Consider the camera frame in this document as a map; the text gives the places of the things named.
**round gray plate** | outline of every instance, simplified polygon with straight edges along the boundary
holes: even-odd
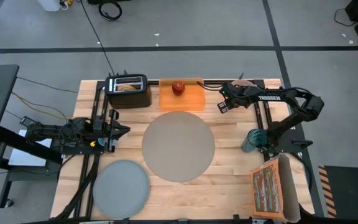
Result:
[[[142,141],[144,161],[165,180],[186,182],[203,174],[215,153],[214,135],[198,116],[169,112],[147,127]]]
[[[119,160],[98,175],[93,187],[96,206],[112,218],[128,218],[138,213],[149,196],[146,171],[137,163]]]

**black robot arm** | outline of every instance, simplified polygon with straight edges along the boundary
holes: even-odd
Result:
[[[250,105],[258,101],[279,101],[286,102],[293,110],[293,114],[280,122],[273,122],[267,130],[269,142],[277,144],[277,139],[288,129],[301,123],[302,121],[313,121],[317,119],[324,102],[319,96],[314,96],[308,90],[302,88],[288,89],[261,89],[257,86],[233,85],[231,82],[223,84],[219,90],[224,97],[224,101],[218,103],[221,113],[228,112],[233,108]],[[297,98],[304,99],[299,105]]]
[[[99,138],[107,138],[108,141],[101,150],[114,152],[118,139],[131,130],[130,127],[118,123],[118,116],[119,113],[111,109],[110,123],[102,119],[89,118],[69,119],[63,126],[44,125],[38,121],[31,121],[30,124],[25,124],[27,126],[25,137],[30,144],[47,138],[57,139],[62,153],[67,152],[67,154],[76,154],[77,151],[79,154],[86,154],[86,149],[101,147],[96,144]]]

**butcher block table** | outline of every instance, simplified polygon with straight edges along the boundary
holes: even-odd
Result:
[[[90,117],[96,92],[97,80],[81,82],[73,117]],[[267,88],[281,86],[279,79],[264,80]],[[170,182],[153,174],[142,156],[142,138],[147,126],[163,114],[158,108],[158,85],[151,85],[152,105],[147,108],[121,109],[118,121],[131,127],[131,131],[120,138],[115,153],[100,157],[99,172],[119,159],[130,159],[139,163],[150,179],[149,199],[144,208],[131,220],[177,220],[177,219],[232,219],[252,216],[252,186],[250,171],[264,163],[260,152],[244,153],[240,145],[247,133],[257,128],[253,106],[236,108],[221,114],[216,106],[223,100],[218,91],[205,91],[206,105],[203,111],[192,112],[208,123],[215,138],[215,155],[203,175],[188,182]],[[285,103],[269,102],[273,121],[281,121],[289,115]],[[263,110],[264,127],[267,127]],[[290,157],[293,179],[298,201],[303,208],[314,213],[308,184],[302,164]],[[56,217],[69,203],[78,189],[83,156],[77,155],[68,161],[60,172],[53,202],[51,217]],[[88,191],[82,198],[80,216],[85,216]],[[92,220],[110,220],[94,204]]]

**blue cup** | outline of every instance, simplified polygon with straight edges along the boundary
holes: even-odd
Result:
[[[241,150],[243,152],[253,152],[260,147],[267,145],[266,132],[261,129],[252,129],[248,132],[248,135],[244,142],[241,144]]]

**concrete floor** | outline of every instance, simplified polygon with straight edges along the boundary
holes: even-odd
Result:
[[[269,0],[280,44],[350,46],[352,40],[351,46],[358,45],[353,28],[333,21],[334,11],[349,1]],[[105,47],[273,46],[261,0],[227,0],[224,4],[218,0],[132,0],[120,4],[122,17],[107,22],[96,7],[85,2]],[[349,22],[343,12],[338,19]],[[59,12],[45,12],[37,1],[30,0],[4,0],[0,8],[0,49],[46,49],[0,54],[0,64],[20,65],[18,76],[77,90],[81,80],[107,76],[109,67],[103,53],[47,53],[48,49],[93,47],[99,47],[98,40],[78,3]],[[242,72],[244,78],[282,78],[275,51],[108,52],[108,57],[116,72],[126,69],[149,78],[236,78]],[[309,147],[313,169],[321,164],[358,167],[358,51],[283,52],[283,58],[291,84],[311,90],[326,103],[318,120],[303,124],[306,138],[314,141]],[[22,80],[16,82],[14,91],[29,101],[54,106],[67,116],[75,107],[72,93]],[[26,108],[14,96],[7,110],[43,123],[62,124]],[[6,113],[2,125],[18,131],[18,121]],[[3,179],[1,175],[0,190]],[[56,184],[14,183],[9,198],[16,204],[0,209],[0,223],[46,220]]]

